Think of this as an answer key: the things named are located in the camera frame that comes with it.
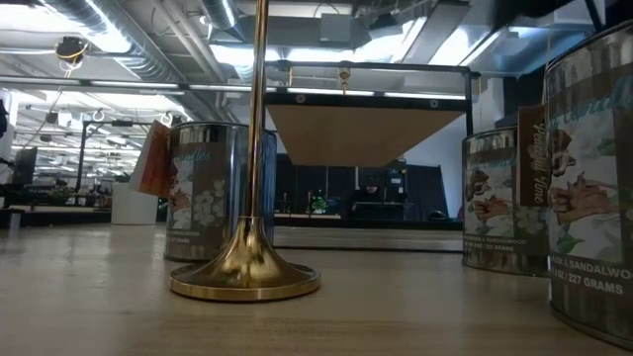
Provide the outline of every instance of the brass pole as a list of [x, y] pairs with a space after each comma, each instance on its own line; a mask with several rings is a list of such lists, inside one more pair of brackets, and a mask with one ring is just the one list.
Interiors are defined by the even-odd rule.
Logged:
[[250, 92], [250, 130], [248, 132], [248, 191], [246, 213], [254, 218], [259, 216], [259, 185], [261, 175], [261, 138], [266, 92], [266, 37], [268, 34], [268, 0], [257, 2], [255, 19], [255, 43], [253, 45], [255, 63]]
[[275, 252], [266, 239], [264, 221], [259, 216], [267, 25], [268, 0], [258, 0], [248, 131], [246, 216], [239, 217], [235, 233], [216, 259], [205, 265], [186, 266], [171, 272], [170, 289], [185, 297], [222, 302], [264, 302], [302, 296], [320, 286], [317, 271], [288, 263]]

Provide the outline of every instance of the ceiling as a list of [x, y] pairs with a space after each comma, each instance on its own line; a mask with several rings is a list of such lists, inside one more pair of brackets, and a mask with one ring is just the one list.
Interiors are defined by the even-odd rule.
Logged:
[[[37, 4], [33, 6], [2, 2], [0, 75], [138, 81], [146, 77], [130, 62], [147, 51], [153, 55], [152, 60], [165, 66], [158, 74], [170, 73], [162, 78], [248, 85], [252, 76], [254, 0], [234, 0], [238, 14], [235, 26], [224, 30], [208, 25], [210, 20], [201, 0], [119, 0], [118, 5], [109, 4], [112, 9], [103, 12], [116, 15], [105, 23], [104, 34], [112, 39], [98, 37], [94, 29], [81, 23], [84, 19], [70, 21], [59, 16], [59, 12], [55, 14], [58, 9], [41, 6], [40, 1], [32, 1]], [[108, 4], [106, 0], [91, 3], [97, 7]], [[591, 32], [582, 1], [547, 18], [519, 19], [515, 26], [496, 34], [490, 31], [491, 9], [492, 0], [271, 0], [267, 60], [461, 64], [486, 76], [519, 76], [543, 65], [548, 56], [560, 54]], [[598, 1], [598, 9], [603, 18], [603, 2], [600, 6]], [[179, 19], [184, 19], [186, 26]], [[117, 31], [125, 29], [138, 29], [134, 37], [136, 49], [117, 51]], [[244, 40], [237, 40], [236, 34]], [[78, 37], [91, 44], [81, 65], [70, 73], [69, 64], [54, 53], [55, 45], [64, 37]], [[273, 68], [267, 75], [269, 85], [291, 82], [287, 71]], [[302, 88], [339, 89], [341, 85], [336, 68], [298, 66], [293, 68], [292, 76], [292, 86]], [[183, 120], [248, 120], [247, 93], [195, 93], [195, 98], [186, 93], [186, 98], [179, 98], [155, 92], [104, 93], [87, 88], [82, 92], [64, 91], [53, 105], [56, 92], [50, 88], [1, 82], [0, 87], [20, 95], [14, 146], [31, 141], [29, 145], [53, 147], [41, 150], [42, 158], [45, 163], [54, 162], [50, 170], [65, 166], [64, 172], [68, 172], [68, 167], [75, 168], [72, 157], [80, 144], [81, 120], [91, 120], [95, 115], [105, 115], [106, 121], [125, 119], [136, 123], [168, 123], [174, 115], [182, 115]], [[464, 95], [461, 75], [437, 72], [354, 69], [348, 89]], [[210, 111], [189, 105], [192, 102], [203, 103], [203, 109]], [[57, 125], [45, 123], [48, 111], [60, 112], [63, 120]], [[267, 127], [274, 129], [270, 121]], [[112, 165], [113, 159], [103, 157], [97, 148], [113, 152], [134, 150], [136, 153], [124, 154], [135, 158], [145, 133], [146, 127], [103, 126], [87, 141], [87, 147], [95, 149], [87, 157], [95, 160], [95, 166], [103, 163], [115, 172], [129, 171], [134, 166], [132, 159], [130, 164], [119, 159]], [[42, 134], [49, 134], [51, 140], [41, 141]], [[113, 142], [112, 137], [119, 137], [118, 142]], [[71, 158], [58, 159], [62, 154]]]

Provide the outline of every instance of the tag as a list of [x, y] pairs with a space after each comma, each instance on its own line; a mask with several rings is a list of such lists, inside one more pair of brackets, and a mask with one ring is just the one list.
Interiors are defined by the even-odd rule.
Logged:
[[167, 198], [169, 186], [169, 127], [154, 121], [130, 177], [129, 189]]

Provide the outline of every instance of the ductwork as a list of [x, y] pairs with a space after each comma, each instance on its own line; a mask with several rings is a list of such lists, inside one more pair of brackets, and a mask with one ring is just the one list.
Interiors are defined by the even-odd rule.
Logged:
[[[100, 50], [129, 54], [116, 61], [143, 81], [184, 82], [185, 76], [147, 36], [128, 12], [113, 0], [39, 0], [52, 12], [74, 22]], [[171, 97], [200, 120], [226, 120], [197, 94]]]
[[209, 23], [243, 42], [244, 35], [239, 27], [239, 9], [233, 0], [200, 0]]

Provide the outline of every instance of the tin label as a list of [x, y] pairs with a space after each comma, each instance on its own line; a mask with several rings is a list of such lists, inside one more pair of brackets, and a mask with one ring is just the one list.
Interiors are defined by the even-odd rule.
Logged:
[[513, 231], [515, 148], [498, 148], [466, 158], [464, 229], [467, 247], [508, 251]]
[[171, 152], [168, 243], [220, 251], [225, 240], [226, 146], [185, 143]]
[[551, 98], [547, 126], [552, 304], [632, 339], [633, 65]]

